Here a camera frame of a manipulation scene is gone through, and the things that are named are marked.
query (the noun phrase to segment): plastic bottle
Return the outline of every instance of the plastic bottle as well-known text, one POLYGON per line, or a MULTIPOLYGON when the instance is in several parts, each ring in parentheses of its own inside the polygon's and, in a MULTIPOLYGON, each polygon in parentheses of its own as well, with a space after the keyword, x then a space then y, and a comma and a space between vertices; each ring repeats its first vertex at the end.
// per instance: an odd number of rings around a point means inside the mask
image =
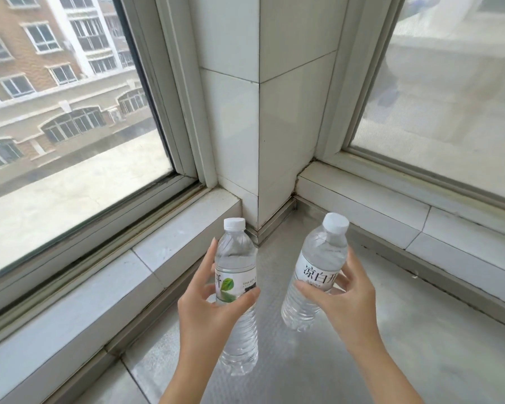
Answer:
POLYGON ((303 332, 313 323, 320 308, 306 299, 294 285, 297 279, 329 292, 348 257, 345 233, 350 222, 340 214, 328 213, 312 230, 301 249, 290 279, 281 315, 291 329, 303 332))
MULTIPOLYGON (((244 232, 245 219, 226 218, 225 234, 215 255, 215 289, 218 304, 230 303, 256 287, 257 249, 244 232)), ((219 358, 231 375, 253 370, 258 361, 255 306, 237 321, 219 358)))

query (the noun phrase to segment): building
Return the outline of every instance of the building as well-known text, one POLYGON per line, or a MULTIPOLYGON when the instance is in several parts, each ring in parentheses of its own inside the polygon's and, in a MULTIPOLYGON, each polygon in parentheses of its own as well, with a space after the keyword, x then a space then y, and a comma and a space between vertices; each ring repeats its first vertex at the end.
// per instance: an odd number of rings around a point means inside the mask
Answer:
POLYGON ((0 0, 0 195, 154 128, 112 0, 0 0))

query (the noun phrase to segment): white window ledge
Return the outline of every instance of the white window ledge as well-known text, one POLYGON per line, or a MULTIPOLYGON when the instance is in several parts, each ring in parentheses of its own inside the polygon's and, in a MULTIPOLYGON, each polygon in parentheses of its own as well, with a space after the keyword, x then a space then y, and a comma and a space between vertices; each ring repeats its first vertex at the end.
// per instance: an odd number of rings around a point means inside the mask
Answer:
POLYGON ((0 343, 0 403, 40 404, 240 217, 214 189, 0 343))
POLYGON ((338 162, 353 174, 315 162, 298 176, 296 193, 505 302, 505 234, 497 230, 505 230, 505 212, 365 162, 338 162))

